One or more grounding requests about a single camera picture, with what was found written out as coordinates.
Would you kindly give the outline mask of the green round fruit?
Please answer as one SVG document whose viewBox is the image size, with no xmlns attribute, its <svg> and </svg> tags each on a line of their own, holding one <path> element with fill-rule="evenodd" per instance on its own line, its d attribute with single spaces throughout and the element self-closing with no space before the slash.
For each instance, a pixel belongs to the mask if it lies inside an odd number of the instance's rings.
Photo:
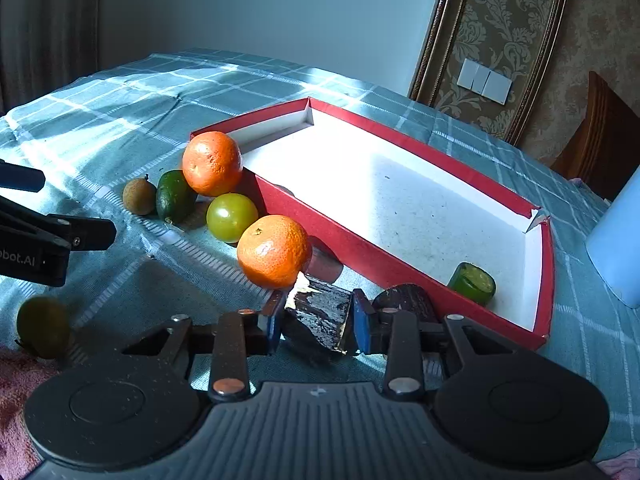
<svg viewBox="0 0 640 480">
<path fill-rule="evenodd" d="M 256 206 L 247 196 L 226 193 L 210 202 L 206 212 L 206 224 L 209 232 L 217 240 L 235 244 L 258 217 Z"/>
<path fill-rule="evenodd" d="M 18 310 L 16 330 L 20 345 L 34 356 L 52 360 L 70 344 L 70 321 L 62 302 L 48 296 L 26 300 Z"/>
</svg>

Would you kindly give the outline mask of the dark green small fruit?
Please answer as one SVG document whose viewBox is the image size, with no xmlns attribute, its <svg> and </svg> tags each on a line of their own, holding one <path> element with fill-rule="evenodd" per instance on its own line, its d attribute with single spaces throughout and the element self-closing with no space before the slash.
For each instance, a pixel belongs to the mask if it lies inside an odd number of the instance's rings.
<svg viewBox="0 0 640 480">
<path fill-rule="evenodd" d="M 165 172 L 156 191 L 156 211 L 160 220 L 169 224 L 183 222 L 194 211 L 197 197 L 181 170 Z"/>
</svg>

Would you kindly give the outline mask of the orange tangerine front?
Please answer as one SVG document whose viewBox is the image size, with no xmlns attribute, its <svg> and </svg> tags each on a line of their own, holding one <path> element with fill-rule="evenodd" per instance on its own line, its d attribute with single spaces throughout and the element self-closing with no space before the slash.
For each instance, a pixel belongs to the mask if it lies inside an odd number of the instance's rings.
<svg viewBox="0 0 640 480">
<path fill-rule="evenodd" d="M 236 245 L 241 270 L 253 284 L 269 289 L 292 286 L 311 258 L 306 230 L 282 214 L 251 224 Z"/>
</svg>

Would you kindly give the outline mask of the red cardboard tray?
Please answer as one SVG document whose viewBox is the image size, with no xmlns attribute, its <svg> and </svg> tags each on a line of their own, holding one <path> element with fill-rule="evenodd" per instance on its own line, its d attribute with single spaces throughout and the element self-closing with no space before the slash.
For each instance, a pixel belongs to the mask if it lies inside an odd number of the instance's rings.
<svg viewBox="0 0 640 480">
<path fill-rule="evenodd" d="M 300 223 L 325 252 L 380 287 L 423 287 L 529 349 L 548 339 L 554 258 L 537 206 L 425 143 L 314 98 L 224 120 L 241 149 L 241 191 Z M 496 282 L 486 307 L 448 288 L 459 263 Z"/>
</svg>

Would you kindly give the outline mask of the green sugarcane piece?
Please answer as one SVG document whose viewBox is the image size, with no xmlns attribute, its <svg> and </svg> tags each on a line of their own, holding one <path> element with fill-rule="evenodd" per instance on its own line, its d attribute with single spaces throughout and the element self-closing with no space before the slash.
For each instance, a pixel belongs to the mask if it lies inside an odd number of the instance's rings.
<svg viewBox="0 0 640 480">
<path fill-rule="evenodd" d="M 483 269 L 472 263 L 459 263 L 448 282 L 448 288 L 481 307 L 486 307 L 494 298 L 496 282 Z"/>
</svg>

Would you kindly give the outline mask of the brown kiwi fruit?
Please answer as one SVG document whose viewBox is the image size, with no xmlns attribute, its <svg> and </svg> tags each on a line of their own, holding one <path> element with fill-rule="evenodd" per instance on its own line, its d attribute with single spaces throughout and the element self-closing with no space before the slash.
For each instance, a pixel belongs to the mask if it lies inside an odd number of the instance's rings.
<svg viewBox="0 0 640 480">
<path fill-rule="evenodd" d="M 149 176 L 130 180 L 122 190 L 122 203 L 132 214 L 146 216 L 156 208 L 156 186 Z"/>
</svg>

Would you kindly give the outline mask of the orange tangerine near tray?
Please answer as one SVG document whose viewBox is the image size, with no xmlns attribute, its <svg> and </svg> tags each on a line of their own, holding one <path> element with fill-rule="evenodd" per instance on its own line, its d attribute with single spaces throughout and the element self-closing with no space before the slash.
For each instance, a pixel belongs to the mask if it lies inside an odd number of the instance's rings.
<svg viewBox="0 0 640 480">
<path fill-rule="evenodd" d="M 190 188 L 203 196 L 232 192 L 243 173 L 239 145 L 220 131 L 194 136 L 182 155 L 181 170 Z"/>
</svg>

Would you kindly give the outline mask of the white wall switch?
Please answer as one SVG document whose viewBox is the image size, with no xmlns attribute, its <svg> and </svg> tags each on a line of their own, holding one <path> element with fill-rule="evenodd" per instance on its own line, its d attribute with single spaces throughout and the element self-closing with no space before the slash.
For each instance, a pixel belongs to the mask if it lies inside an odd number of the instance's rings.
<svg viewBox="0 0 640 480">
<path fill-rule="evenodd" d="M 466 58 L 461 66 L 457 85 L 500 105 L 506 104 L 512 80 L 488 67 Z"/>
</svg>

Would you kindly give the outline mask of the light blue electric kettle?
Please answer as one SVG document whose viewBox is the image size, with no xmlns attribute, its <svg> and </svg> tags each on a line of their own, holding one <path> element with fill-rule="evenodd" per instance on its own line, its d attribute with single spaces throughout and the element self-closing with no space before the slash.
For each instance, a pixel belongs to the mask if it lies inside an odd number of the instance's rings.
<svg viewBox="0 0 640 480">
<path fill-rule="evenodd" d="M 640 306 L 640 168 L 586 240 L 588 256 L 611 292 L 628 308 Z"/>
</svg>

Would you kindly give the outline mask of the teal plaid tablecloth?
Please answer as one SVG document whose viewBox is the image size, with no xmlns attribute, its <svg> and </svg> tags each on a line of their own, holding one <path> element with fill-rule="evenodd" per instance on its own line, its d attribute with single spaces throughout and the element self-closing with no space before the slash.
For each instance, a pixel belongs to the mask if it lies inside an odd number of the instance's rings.
<svg viewBox="0 0 640 480">
<path fill-rule="evenodd" d="M 226 51 L 153 54 L 80 78 L 15 107 L 1 119 L 1 156 L 46 175 L 38 193 L 10 199 L 41 212 L 107 218 L 117 237 L 106 252 L 75 252 L 53 296 L 74 331 L 66 359 L 79 363 L 175 313 L 213 321 L 230 307 L 268 297 L 242 275 L 228 246 L 201 216 L 178 228 L 134 218 L 122 189 L 180 165 L 190 133 L 269 105 L 313 96 L 394 128 L 517 192 L 548 214 L 555 288 L 542 353 L 591 380 L 611 410 L 599 450 L 611 458 L 639 447 L 639 313 L 608 290 L 585 240 L 606 205 L 517 148 L 373 84 L 293 63 Z"/>
</svg>

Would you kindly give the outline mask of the pink red towel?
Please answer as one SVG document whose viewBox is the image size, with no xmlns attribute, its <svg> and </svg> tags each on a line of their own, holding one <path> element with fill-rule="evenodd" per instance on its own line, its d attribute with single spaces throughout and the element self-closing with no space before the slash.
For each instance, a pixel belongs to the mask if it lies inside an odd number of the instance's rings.
<svg viewBox="0 0 640 480">
<path fill-rule="evenodd" d="M 23 479 L 41 462 L 26 430 L 24 407 L 35 388 L 58 374 L 54 364 L 1 348 L 1 478 Z"/>
</svg>

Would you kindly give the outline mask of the wooden chair back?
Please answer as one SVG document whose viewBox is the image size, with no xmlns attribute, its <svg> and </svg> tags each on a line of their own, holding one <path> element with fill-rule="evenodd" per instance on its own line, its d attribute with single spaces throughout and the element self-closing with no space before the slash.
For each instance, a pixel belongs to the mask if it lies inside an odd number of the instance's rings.
<svg viewBox="0 0 640 480">
<path fill-rule="evenodd" d="M 584 120 L 551 169 L 611 202 L 639 166 L 639 116 L 590 70 Z"/>
</svg>

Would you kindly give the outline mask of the grey curtain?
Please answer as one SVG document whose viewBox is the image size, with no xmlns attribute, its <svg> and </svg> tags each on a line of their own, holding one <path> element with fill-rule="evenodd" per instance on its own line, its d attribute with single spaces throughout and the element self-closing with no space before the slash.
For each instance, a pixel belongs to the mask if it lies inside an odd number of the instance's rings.
<svg viewBox="0 0 640 480">
<path fill-rule="evenodd" d="M 1 111 L 99 65 L 100 0 L 1 0 Z"/>
</svg>

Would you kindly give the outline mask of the dark sugarcane piece with hole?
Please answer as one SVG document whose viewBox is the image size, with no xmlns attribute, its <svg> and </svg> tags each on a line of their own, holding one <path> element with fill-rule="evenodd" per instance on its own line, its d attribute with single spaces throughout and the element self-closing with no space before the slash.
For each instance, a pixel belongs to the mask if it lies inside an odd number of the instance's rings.
<svg viewBox="0 0 640 480">
<path fill-rule="evenodd" d="M 373 300 L 377 311 L 396 309 L 412 312 L 420 322 L 436 323 L 437 316 L 431 298 L 417 284 L 401 284 L 386 288 Z"/>
</svg>

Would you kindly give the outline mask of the pink cloth right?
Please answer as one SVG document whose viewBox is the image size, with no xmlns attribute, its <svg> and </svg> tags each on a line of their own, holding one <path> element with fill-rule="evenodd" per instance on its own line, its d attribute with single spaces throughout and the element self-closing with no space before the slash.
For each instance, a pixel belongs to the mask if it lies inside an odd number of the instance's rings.
<svg viewBox="0 0 640 480">
<path fill-rule="evenodd" d="M 597 466 L 613 480 L 640 480 L 640 448 L 601 460 Z"/>
</svg>

